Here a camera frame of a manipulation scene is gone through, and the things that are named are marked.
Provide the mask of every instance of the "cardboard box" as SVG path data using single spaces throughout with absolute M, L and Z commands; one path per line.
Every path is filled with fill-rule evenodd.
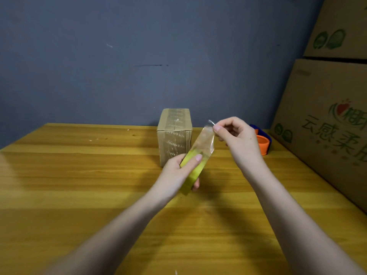
M 296 60 L 271 134 L 367 212 L 367 65 Z
M 325 0 L 304 56 L 367 59 L 367 0 Z
M 189 109 L 164 109 L 157 128 L 160 165 L 187 153 L 191 146 L 192 124 Z

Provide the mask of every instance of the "person's right hand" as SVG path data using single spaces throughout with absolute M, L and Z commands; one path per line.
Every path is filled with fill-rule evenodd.
M 233 159 L 247 179 L 249 175 L 266 168 L 255 130 L 243 120 L 233 116 L 219 121 L 213 130 L 219 141 L 226 142 Z

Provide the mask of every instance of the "blue wall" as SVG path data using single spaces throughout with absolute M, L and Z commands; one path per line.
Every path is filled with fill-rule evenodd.
M 156 125 L 167 107 L 268 128 L 322 1 L 2 0 L 0 146 L 46 122 Z

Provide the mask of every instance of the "wooden table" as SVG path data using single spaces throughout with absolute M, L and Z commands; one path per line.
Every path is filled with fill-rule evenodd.
M 201 129 L 194 129 L 193 140 Z M 223 143 L 199 192 L 178 195 L 117 273 L 288 274 L 254 191 Z M 367 216 L 277 141 L 268 166 L 310 216 L 367 269 Z M 29 274 L 67 254 L 154 183 L 156 128 L 47 124 L 2 149 L 0 273 Z

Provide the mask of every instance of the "person's left hand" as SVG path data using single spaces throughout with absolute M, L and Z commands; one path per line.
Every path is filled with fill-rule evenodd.
M 185 156 L 186 154 L 180 154 L 169 159 L 157 181 L 149 190 L 149 192 L 159 195 L 165 203 L 168 203 L 177 194 L 187 176 L 200 164 L 203 157 L 201 154 L 197 154 L 181 168 L 180 164 Z M 199 179 L 197 179 L 192 189 L 196 191 L 199 185 Z

